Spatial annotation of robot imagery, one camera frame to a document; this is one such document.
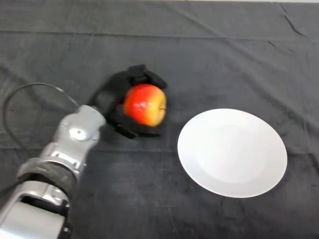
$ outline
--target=black tablecloth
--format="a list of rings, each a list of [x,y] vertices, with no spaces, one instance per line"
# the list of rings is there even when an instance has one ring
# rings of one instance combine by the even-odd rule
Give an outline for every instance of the black tablecloth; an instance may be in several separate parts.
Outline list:
[[[75,239],[319,238],[319,5],[212,1],[1,0],[0,103],[46,82],[87,101],[110,75],[144,63],[169,84],[162,137],[109,130],[73,203]],[[34,156],[73,108],[37,88],[10,106]],[[194,115],[238,109],[269,123],[288,152],[282,181],[222,197],[183,170],[176,144]],[[26,155],[0,127],[0,186]]]

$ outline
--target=black cable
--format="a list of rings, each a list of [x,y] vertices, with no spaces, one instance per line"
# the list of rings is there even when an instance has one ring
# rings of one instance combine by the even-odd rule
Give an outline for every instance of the black cable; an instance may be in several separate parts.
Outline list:
[[[8,126],[7,123],[7,109],[9,106],[10,101],[12,100],[12,98],[21,90],[28,88],[28,87],[32,87],[32,86],[47,86],[47,87],[51,87],[56,89],[57,91],[61,92],[64,97],[66,97],[70,102],[72,102],[77,108],[79,107],[78,103],[71,97],[69,96],[67,93],[64,92],[64,90],[62,90],[59,87],[47,84],[47,83],[41,83],[41,82],[37,82],[37,83],[29,83],[23,86],[20,86],[18,88],[16,88],[14,91],[12,91],[7,98],[5,99],[4,103],[3,103],[3,107],[2,107],[2,122],[3,122],[3,127],[6,130],[6,132],[8,133],[8,135],[11,137],[11,139],[18,144],[27,154],[29,157],[31,157],[31,153],[30,151],[23,145],[23,143],[14,135],[14,133],[11,131],[11,129]]]

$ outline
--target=apple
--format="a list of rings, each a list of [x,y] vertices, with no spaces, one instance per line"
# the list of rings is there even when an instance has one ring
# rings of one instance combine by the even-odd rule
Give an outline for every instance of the apple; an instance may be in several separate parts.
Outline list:
[[[157,126],[166,111],[164,92],[150,84],[140,84],[131,88],[124,101],[124,113],[137,123]]]

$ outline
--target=dark gray fabric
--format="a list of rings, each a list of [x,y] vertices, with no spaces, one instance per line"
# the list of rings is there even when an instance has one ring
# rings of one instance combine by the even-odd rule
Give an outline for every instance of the dark gray fabric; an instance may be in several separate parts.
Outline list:
[[[318,238],[319,5],[200,1],[0,1],[0,103],[15,87],[46,82],[84,103],[103,80],[145,63],[169,84],[162,137],[111,129],[89,155],[74,202],[76,239]],[[65,112],[37,88],[12,102],[10,125],[34,149]],[[270,192],[231,199],[197,186],[176,144],[184,124],[215,108],[269,123],[288,151]],[[25,154],[0,127],[0,185]]]

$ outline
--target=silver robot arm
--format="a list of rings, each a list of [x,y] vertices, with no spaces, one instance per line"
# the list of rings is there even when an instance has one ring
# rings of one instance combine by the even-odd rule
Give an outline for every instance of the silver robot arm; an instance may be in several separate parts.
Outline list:
[[[70,199],[105,124],[103,115],[86,105],[61,121],[53,142],[20,167],[21,184],[0,212],[0,239],[70,238]]]

